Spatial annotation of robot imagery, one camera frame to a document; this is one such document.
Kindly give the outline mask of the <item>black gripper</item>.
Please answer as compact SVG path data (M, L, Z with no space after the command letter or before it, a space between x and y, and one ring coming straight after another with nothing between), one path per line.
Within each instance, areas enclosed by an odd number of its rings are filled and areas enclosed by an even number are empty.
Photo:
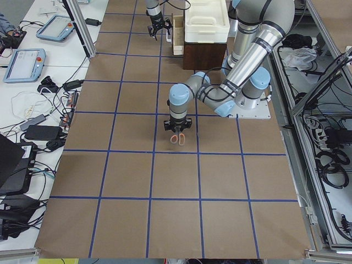
M152 25L148 26L149 36L157 41L157 32L166 29L166 36L172 36L172 23L168 18L151 18Z
M192 126L191 118L183 118L183 119L174 119L164 120L163 125L165 131L171 130L173 132L180 131L182 132L184 129L189 129Z

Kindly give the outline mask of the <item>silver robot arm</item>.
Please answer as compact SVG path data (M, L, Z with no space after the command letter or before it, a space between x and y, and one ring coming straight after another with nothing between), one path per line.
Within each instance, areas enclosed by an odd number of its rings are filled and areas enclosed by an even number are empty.
M145 0L146 15L150 18L151 25L147 27L148 33L157 41L157 33L166 29L170 34L170 29L173 27L171 21L168 18L164 18L159 1L157 0Z
M204 72L175 84L169 91L170 119L165 130L174 133L191 127L188 104L194 98L221 117L235 107L254 109L270 82L269 72L261 64L274 46L289 32L295 14L294 1L233 1L238 27L233 51L224 61L225 79L215 87Z

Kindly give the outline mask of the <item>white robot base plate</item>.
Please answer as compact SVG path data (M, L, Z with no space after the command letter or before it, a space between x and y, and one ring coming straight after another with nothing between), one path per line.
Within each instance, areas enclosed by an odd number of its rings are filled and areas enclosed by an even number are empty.
M270 119L271 114L268 102L265 100L265 93L262 91L261 97L249 99L240 91L235 97L235 106L233 107L229 118L241 119Z

